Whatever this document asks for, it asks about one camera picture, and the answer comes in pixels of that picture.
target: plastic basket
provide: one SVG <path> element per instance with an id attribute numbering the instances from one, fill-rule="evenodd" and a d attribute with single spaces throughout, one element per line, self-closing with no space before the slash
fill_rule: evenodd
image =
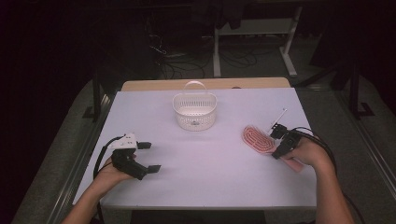
<path id="1" fill-rule="evenodd" d="M 201 85 L 205 92 L 186 92 L 190 85 Z M 216 119 L 217 98 L 207 91 L 199 81 L 188 82 L 183 92 L 173 99 L 178 125 L 188 131 L 202 131 L 210 128 Z"/>

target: person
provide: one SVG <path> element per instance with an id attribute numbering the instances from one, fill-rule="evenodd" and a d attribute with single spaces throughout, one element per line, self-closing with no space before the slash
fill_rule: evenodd
<path id="1" fill-rule="evenodd" d="M 338 183 L 332 161 L 322 147 L 302 137 L 298 146 L 286 154 L 284 158 L 296 158 L 314 168 L 317 176 L 317 224 L 354 223 Z M 121 181 L 130 178 L 132 177 L 114 168 L 111 159 L 108 159 L 104 168 L 84 191 L 63 224 L 90 223 L 99 200 Z"/>

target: basket handle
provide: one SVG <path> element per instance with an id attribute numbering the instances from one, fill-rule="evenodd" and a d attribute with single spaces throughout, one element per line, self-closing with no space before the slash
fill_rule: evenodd
<path id="1" fill-rule="evenodd" d="M 195 81 L 195 80 L 194 81 L 189 81 L 188 83 L 186 83 L 186 85 L 183 88 L 183 91 L 185 91 L 187 87 L 189 87 L 190 85 L 193 85 L 193 84 L 200 85 L 200 86 L 204 87 L 205 88 L 205 92 L 207 92 L 207 88 L 204 85 L 204 83 L 202 83 L 200 81 Z"/>

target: white table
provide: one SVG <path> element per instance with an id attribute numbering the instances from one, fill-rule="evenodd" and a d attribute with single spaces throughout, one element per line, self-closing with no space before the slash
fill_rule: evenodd
<path id="1" fill-rule="evenodd" d="M 142 181 L 127 180 L 101 201 L 122 209 L 277 209 L 316 206 L 316 177 L 305 166 L 295 173 L 283 161 L 247 146 L 241 134 L 247 125 L 270 128 L 283 108 L 279 123 L 289 129 L 309 128 L 293 88 L 210 90 L 218 97 L 215 124 L 202 132 L 177 125 L 172 107 L 180 91 L 120 91 L 108 114 L 74 203 L 92 182 L 99 152 L 110 139 L 135 133 L 151 142 L 137 150 L 142 165 L 162 166 Z M 108 150 L 103 158 L 111 156 Z"/>

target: pink brush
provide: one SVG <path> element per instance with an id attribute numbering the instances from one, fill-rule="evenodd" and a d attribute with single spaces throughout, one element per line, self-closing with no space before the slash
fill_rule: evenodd
<path id="1" fill-rule="evenodd" d="M 273 153 L 276 150 L 274 140 L 256 127 L 247 126 L 242 134 L 242 138 L 248 146 L 260 153 Z M 304 168 L 304 166 L 296 160 L 280 159 L 297 173 Z"/>

